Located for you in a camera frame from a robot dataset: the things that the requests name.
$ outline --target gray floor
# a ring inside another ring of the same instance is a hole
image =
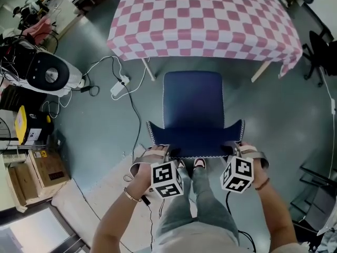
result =
[[[67,59],[83,73],[92,62],[112,51],[106,39],[117,1],[109,0],[82,19],[60,41],[57,55]],[[295,8],[291,15],[302,43],[309,41],[309,30],[320,27],[303,8]],[[123,74],[131,78],[130,89],[137,87],[143,74],[140,60],[122,62]],[[150,146],[145,121],[162,125],[162,79],[166,72],[176,70],[208,70],[220,72],[224,80],[226,123],[237,119],[246,121],[244,140],[264,151],[271,162],[269,175],[286,202],[301,190],[302,172],[299,166],[308,161],[322,173],[329,172],[332,150],[332,115],[330,99],[325,87],[318,88],[314,76],[305,81],[308,63],[301,59],[297,66],[279,80],[280,64],[272,64],[254,84],[250,78],[261,62],[206,57],[153,58],[150,66],[157,75],[152,82],[148,75],[141,88],[133,94],[134,103],[142,117],[139,143]],[[104,61],[91,72],[99,85],[97,97],[73,92],[72,100],[55,121],[67,138],[64,155],[71,176],[82,191],[88,191],[114,165],[129,154],[137,132],[137,118],[128,97],[111,99],[110,89],[116,83],[111,61]],[[336,96],[336,82],[327,78],[332,95]],[[210,181],[216,196],[224,203],[225,191],[220,189],[219,175],[223,166],[219,160],[209,164]],[[258,252],[267,252],[269,234],[262,208],[254,190],[242,195],[231,194],[229,205],[238,228],[249,232]],[[246,238],[242,244],[249,246]]]

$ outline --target gold bracelet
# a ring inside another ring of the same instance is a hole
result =
[[[260,185],[258,188],[255,188],[255,190],[260,191],[263,189],[270,181],[270,178],[268,178],[262,185]]]
[[[133,201],[136,201],[136,202],[141,202],[141,201],[142,201],[142,199],[136,200],[135,198],[131,197],[131,196],[126,192],[126,188],[124,188],[124,193],[125,193],[125,195],[126,195],[130,200],[133,200]]]

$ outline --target table leg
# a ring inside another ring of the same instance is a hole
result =
[[[259,68],[259,70],[254,74],[252,77],[252,82],[255,82],[258,77],[263,73],[263,71],[266,70],[266,68],[270,65],[271,61],[266,61],[263,63],[263,65]]]
[[[149,73],[149,75],[151,77],[151,81],[155,81],[156,77],[153,75],[152,71],[150,70],[147,61],[144,58],[142,58],[142,61],[143,61],[144,65],[145,65],[145,67],[147,69],[147,72]]]

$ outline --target light blue jeans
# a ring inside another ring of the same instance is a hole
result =
[[[181,227],[183,225],[199,221],[208,225],[224,228],[233,233],[239,241],[239,232],[236,224],[227,209],[215,198],[210,187],[207,171],[197,167],[193,171],[193,191],[196,195],[197,217],[192,218],[190,211],[191,179],[184,168],[178,169],[184,181],[184,195],[175,197],[166,213],[161,217],[156,236]]]

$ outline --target pink and white checkered tablecloth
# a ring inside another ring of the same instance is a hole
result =
[[[107,44],[123,60],[282,61],[280,77],[302,56],[297,31],[278,0],[121,0]]]

